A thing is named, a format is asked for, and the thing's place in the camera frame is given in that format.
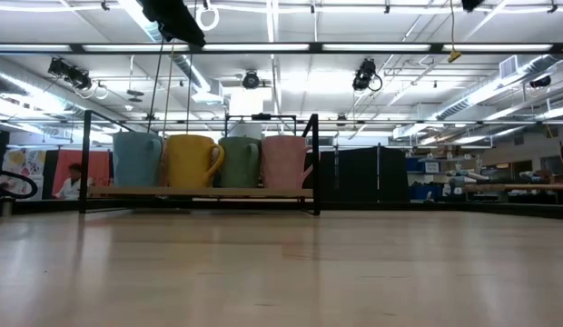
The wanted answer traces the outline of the black overhead beam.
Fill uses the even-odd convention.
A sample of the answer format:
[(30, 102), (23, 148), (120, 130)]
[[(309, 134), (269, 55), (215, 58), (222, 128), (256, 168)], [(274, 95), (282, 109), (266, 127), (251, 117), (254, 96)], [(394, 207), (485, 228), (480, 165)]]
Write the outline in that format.
[(0, 55), (446, 55), (453, 50), (465, 55), (560, 55), (563, 54), (563, 43), (213, 43), (203, 47), (180, 43), (0, 43)]

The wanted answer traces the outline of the silver ventilation duct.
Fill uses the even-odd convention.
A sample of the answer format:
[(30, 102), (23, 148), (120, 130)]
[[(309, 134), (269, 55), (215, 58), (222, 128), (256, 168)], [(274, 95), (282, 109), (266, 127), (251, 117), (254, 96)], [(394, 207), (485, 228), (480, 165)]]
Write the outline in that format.
[(563, 63), (563, 54), (537, 56), (514, 54), (499, 63), (499, 71), (496, 74), (472, 86), (462, 95), (443, 103), (429, 120), (445, 120), (507, 91), (514, 85), (537, 80), (561, 63)]

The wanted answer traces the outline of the wooden shelf rack black frame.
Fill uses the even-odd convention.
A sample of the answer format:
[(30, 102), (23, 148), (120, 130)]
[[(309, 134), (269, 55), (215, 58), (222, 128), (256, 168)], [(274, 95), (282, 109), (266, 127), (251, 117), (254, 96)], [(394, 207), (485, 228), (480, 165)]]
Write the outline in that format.
[(91, 128), (94, 117), (100, 123), (111, 123), (126, 128), (125, 121), (116, 121), (93, 110), (84, 113), (81, 163), (81, 189), (78, 212), (123, 208), (182, 208), (225, 210), (298, 210), (318, 216), (321, 213), (320, 187), (320, 119), (312, 114), (302, 135), (312, 137), (312, 187), (283, 190), (268, 188), (200, 188), (175, 187), (92, 187), (87, 183), (90, 159)]

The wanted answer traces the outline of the person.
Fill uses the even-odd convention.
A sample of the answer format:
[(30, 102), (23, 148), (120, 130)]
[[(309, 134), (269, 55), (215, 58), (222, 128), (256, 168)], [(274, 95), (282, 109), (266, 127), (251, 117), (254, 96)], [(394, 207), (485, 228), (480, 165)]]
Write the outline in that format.
[(68, 166), (69, 176), (61, 189), (54, 195), (58, 200), (78, 200), (81, 189), (82, 166), (72, 163)]

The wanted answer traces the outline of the black aluminium rig frame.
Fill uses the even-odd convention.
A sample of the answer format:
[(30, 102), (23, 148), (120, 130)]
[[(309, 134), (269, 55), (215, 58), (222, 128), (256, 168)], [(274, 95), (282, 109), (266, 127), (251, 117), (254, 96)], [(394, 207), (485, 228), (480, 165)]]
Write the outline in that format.
[[(90, 200), (86, 206), (78, 201), (15, 201), (0, 200), (0, 216), (11, 214), (79, 212), (92, 213), (122, 209), (184, 209), (234, 211), (303, 211), (314, 210), (313, 203), (299, 202), (226, 202), (176, 200)], [(320, 211), (411, 211), (411, 212), (474, 212), (516, 216), (532, 216), (563, 220), (563, 205), (522, 203), (322, 203)]]

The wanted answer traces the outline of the green mug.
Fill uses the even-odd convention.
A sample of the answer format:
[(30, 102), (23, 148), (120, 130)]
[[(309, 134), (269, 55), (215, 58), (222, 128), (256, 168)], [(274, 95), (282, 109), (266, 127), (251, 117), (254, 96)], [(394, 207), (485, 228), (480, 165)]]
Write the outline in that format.
[(219, 141), (224, 161), (219, 170), (224, 188), (257, 188), (260, 182), (261, 141), (251, 137), (225, 137)]

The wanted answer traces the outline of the orange wall panel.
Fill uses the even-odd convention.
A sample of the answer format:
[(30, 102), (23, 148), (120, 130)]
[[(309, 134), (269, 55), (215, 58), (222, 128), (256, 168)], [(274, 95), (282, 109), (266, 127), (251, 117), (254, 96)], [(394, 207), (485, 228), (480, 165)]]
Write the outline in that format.
[[(54, 173), (54, 186), (52, 195), (54, 196), (68, 178), (68, 166), (70, 164), (82, 164), (82, 152), (75, 150), (60, 150), (56, 162)], [(110, 154), (104, 151), (90, 151), (87, 164), (87, 184), (89, 186), (109, 186), (111, 181), (110, 174)]]

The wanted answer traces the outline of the light blue mug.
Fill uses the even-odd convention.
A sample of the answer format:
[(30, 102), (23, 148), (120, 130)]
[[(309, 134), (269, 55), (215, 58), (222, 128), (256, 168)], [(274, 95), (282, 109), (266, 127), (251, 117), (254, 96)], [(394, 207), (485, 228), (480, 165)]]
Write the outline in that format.
[(158, 186), (163, 140), (160, 136), (139, 132), (113, 135), (114, 185)]

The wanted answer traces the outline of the pink mug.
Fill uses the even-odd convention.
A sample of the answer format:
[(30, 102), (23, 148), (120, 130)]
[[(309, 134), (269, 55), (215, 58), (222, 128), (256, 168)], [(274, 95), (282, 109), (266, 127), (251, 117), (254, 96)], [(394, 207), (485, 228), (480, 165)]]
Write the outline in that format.
[(305, 167), (310, 147), (306, 139), (294, 135), (267, 136), (262, 139), (262, 178), (265, 188), (301, 189), (312, 166)]

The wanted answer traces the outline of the wooden workbench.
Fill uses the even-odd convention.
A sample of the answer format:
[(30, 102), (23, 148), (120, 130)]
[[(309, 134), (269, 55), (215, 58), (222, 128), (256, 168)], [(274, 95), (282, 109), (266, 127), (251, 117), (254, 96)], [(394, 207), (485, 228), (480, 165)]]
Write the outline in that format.
[(466, 184), (463, 187), (463, 190), (465, 193), (507, 192), (513, 190), (540, 190), (561, 192), (563, 191), (563, 184)]

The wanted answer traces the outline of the black ceiling spotlight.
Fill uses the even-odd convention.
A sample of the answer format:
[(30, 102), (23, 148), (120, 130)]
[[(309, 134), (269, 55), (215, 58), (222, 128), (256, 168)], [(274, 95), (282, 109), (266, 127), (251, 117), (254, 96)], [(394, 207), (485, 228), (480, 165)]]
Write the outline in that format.
[(383, 81), (377, 73), (377, 68), (372, 58), (365, 58), (359, 69), (355, 72), (352, 88), (355, 92), (370, 90), (378, 92), (383, 87)]
[(63, 79), (76, 90), (86, 91), (93, 84), (88, 71), (81, 70), (75, 65), (70, 65), (62, 58), (53, 58), (47, 73), (56, 78)]

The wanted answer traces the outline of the blue storage bin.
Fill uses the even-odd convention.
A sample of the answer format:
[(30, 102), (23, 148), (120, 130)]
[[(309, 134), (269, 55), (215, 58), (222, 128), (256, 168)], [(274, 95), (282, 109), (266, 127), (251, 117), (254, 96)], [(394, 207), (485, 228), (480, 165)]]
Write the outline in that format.
[(411, 157), (406, 159), (406, 171), (417, 174), (438, 174), (440, 163), (426, 158)]

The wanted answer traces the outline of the colourful poster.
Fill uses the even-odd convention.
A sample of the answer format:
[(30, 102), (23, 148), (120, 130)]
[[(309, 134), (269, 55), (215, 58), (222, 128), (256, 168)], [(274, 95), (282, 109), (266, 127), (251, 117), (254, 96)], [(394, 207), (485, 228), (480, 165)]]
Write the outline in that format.
[[(37, 193), (28, 198), (28, 201), (39, 201), (42, 199), (44, 185), (44, 164), (46, 151), (18, 149), (8, 150), (3, 161), (3, 170), (17, 173), (33, 180), (37, 185)], [(6, 189), (12, 193), (25, 194), (31, 191), (27, 182), (14, 177), (6, 176), (4, 179)]]

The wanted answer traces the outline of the yellow mug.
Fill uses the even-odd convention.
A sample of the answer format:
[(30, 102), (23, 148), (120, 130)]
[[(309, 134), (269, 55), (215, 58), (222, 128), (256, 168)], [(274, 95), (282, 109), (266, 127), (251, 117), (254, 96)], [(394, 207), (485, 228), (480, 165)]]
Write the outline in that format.
[(172, 135), (167, 140), (166, 167), (170, 187), (201, 189), (212, 186), (225, 151), (212, 138), (195, 134)]

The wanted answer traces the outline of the black partition wall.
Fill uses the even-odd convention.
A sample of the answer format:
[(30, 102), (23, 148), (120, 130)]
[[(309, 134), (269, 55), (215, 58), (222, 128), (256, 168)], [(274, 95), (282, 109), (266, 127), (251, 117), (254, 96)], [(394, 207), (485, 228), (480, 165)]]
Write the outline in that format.
[(383, 146), (321, 152), (324, 203), (407, 203), (406, 158)]

